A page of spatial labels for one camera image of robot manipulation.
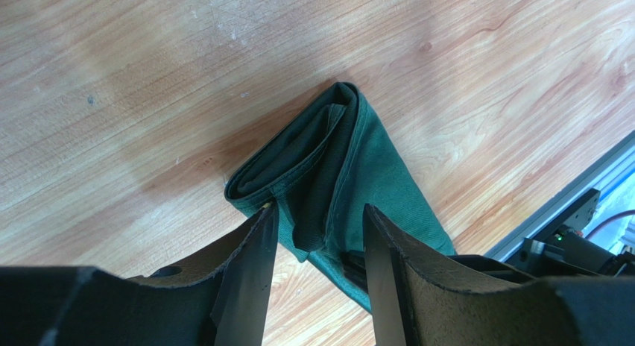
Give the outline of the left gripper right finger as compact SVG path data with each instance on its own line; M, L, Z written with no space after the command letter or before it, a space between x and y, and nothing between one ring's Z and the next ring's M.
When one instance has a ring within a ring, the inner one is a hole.
M634 278L545 258L532 276L448 257L364 208L367 290L379 345L632 345Z

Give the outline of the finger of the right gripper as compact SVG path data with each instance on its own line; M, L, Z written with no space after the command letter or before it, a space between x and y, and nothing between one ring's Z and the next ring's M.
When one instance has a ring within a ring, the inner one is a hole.
M367 292L367 272L363 251L341 253L344 276L363 292Z

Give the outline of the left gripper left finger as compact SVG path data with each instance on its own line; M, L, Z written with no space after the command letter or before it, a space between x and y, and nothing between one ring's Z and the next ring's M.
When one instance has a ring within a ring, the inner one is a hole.
M278 211L149 277L92 266L1 269L3 345L260 345Z

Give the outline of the dark green cloth napkin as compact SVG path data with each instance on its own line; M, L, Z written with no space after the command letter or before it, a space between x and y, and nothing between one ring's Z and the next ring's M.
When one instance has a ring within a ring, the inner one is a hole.
M366 205L437 252L455 253L380 118L350 82L324 90L235 172L224 195L246 216L274 202L282 246L363 309L368 293L344 276L341 253L364 252Z

